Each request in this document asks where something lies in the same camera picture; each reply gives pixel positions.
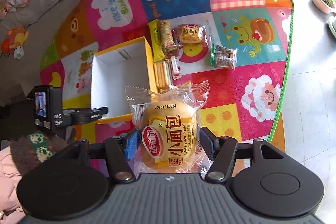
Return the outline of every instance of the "open cardboard box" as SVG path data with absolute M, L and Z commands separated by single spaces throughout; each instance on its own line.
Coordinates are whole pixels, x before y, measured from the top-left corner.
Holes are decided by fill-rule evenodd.
M 125 95 L 127 85 L 158 91 L 152 49 L 145 37 L 118 44 L 94 55 L 91 108 L 109 108 L 109 112 L 96 123 L 132 120 Z

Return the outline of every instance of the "white planter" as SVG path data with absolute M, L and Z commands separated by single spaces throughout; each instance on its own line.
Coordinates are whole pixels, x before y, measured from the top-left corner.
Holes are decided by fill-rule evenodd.
M 315 6 L 317 8 L 320 9 L 320 11 L 322 11 L 325 14 L 330 14 L 331 12 L 336 12 L 335 10 L 335 6 L 333 5 L 333 7 L 329 7 L 327 4 L 324 3 L 323 0 L 312 0 L 313 3 L 315 4 Z

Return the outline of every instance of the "camera screen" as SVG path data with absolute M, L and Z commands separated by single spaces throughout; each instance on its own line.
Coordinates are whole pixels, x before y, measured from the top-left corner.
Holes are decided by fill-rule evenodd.
M 35 92 L 35 111 L 37 115 L 47 117 L 45 92 Z

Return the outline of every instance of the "colorful rug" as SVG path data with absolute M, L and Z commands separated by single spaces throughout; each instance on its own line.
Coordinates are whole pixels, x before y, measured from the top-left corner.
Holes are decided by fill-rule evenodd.
M 209 80 L 202 124 L 239 141 L 272 140 L 288 73 L 292 0 L 81 0 L 60 26 L 41 61 L 42 84 L 63 89 L 63 106 L 90 107 L 93 54 L 145 36 L 147 22 L 206 26 L 212 41 L 238 48 L 235 70 L 213 69 L 207 47 L 185 47 L 174 84 Z M 77 138 L 101 142 L 131 122 L 78 126 Z

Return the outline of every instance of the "tiled floor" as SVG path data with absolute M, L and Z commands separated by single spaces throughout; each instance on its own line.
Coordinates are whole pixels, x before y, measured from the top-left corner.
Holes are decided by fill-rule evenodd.
M 325 195 L 316 215 L 336 219 L 336 39 L 311 0 L 294 0 L 290 69 L 282 114 L 286 153 L 315 172 Z

